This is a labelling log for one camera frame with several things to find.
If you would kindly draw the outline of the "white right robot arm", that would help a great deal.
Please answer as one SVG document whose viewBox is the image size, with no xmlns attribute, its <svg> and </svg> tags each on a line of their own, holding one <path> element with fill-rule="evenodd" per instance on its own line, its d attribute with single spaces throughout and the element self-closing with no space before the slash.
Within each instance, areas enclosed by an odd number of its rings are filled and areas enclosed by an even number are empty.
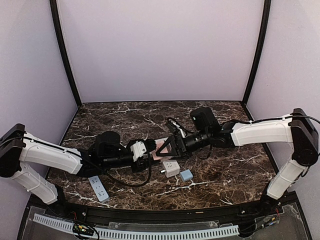
<svg viewBox="0 0 320 240">
<path fill-rule="evenodd" d="M 280 117 L 219 123 L 209 107 L 200 107 L 190 113 L 190 118 L 196 132 L 187 131 L 176 120 L 168 118 L 172 135 L 156 150 L 156 156 L 183 158 L 206 146 L 221 149 L 269 143 L 291 146 L 287 162 L 265 188 L 263 201 L 279 200 L 320 157 L 319 133 L 313 125 L 315 118 L 301 108 Z"/>
</svg>

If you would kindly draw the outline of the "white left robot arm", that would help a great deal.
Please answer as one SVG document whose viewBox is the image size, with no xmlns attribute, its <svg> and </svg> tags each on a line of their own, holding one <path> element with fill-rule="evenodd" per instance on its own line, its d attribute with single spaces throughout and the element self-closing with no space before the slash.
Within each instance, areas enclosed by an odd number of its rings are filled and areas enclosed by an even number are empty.
<svg viewBox="0 0 320 240">
<path fill-rule="evenodd" d="M 0 138 L 0 176 L 20 184 L 48 206 L 62 205 L 61 187 L 45 180 L 30 163 L 60 169 L 82 178 L 107 175 L 109 169 L 130 166 L 133 171 L 151 170 L 154 139 L 121 143 L 117 132 L 106 131 L 96 136 L 87 149 L 70 148 L 39 139 L 17 123 Z"/>
</svg>

